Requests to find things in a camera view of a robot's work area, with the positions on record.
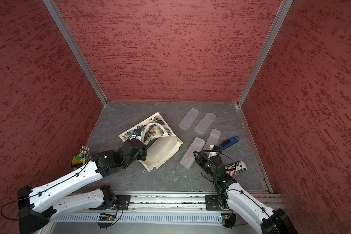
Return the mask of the frosted translucent pencil case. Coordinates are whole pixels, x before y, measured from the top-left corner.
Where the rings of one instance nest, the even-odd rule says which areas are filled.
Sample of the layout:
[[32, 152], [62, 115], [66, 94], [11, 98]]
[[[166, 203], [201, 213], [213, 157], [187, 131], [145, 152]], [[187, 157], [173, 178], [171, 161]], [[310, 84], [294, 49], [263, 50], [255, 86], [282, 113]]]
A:
[[210, 125], [214, 122], [214, 120], [216, 119], [216, 115], [208, 112], [203, 119], [198, 123], [198, 125], [196, 125], [195, 127], [195, 131], [198, 134], [203, 134], [206, 132], [206, 130], [210, 127]]

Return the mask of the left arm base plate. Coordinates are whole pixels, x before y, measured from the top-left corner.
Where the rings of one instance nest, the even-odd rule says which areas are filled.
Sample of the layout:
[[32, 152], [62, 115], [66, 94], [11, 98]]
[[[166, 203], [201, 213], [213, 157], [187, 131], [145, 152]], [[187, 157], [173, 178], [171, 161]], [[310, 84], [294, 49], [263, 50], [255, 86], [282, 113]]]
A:
[[119, 209], [122, 209], [126, 211], [128, 210], [130, 200], [130, 195], [116, 195], [114, 199], [105, 200], [99, 207], [90, 208], [90, 210], [117, 211]]

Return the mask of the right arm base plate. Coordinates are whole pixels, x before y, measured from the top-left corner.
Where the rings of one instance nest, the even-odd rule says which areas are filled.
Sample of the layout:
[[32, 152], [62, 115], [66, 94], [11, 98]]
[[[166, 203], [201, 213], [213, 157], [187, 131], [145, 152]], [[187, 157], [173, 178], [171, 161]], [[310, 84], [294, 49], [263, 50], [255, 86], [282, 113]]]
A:
[[205, 205], [207, 211], [222, 211], [228, 210], [225, 200], [218, 195], [205, 195]]

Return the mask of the cream canvas tote bag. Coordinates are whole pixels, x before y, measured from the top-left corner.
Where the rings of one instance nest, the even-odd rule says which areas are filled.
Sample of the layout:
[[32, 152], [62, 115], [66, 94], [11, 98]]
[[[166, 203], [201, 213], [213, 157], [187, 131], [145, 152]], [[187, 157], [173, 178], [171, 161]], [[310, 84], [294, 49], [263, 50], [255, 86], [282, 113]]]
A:
[[123, 142], [131, 139], [135, 128], [142, 128], [141, 142], [147, 146], [147, 159], [140, 162], [148, 172], [166, 163], [183, 144], [159, 112], [121, 133], [120, 139]]

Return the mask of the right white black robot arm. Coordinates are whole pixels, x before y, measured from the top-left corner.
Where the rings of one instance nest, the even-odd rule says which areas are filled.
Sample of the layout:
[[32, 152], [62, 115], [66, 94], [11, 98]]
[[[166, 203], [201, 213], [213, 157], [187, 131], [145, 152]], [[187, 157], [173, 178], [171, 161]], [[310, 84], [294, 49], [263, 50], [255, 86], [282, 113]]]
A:
[[211, 175], [220, 208], [231, 210], [243, 218], [259, 234], [297, 234], [287, 213], [271, 208], [249, 194], [229, 174], [220, 150], [194, 152], [196, 163]]

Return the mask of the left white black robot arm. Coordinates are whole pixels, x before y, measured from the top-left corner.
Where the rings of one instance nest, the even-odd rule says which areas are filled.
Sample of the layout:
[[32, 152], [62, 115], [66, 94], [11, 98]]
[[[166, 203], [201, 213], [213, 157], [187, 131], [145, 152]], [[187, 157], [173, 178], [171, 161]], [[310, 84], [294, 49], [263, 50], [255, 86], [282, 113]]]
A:
[[146, 157], [147, 146], [138, 139], [130, 139], [118, 150], [97, 153], [86, 165], [48, 184], [20, 188], [19, 232], [32, 234], [60, 216], [85, 209], [118, 211], [119, 202], [110, 186], [79, 195], [73, 193]]

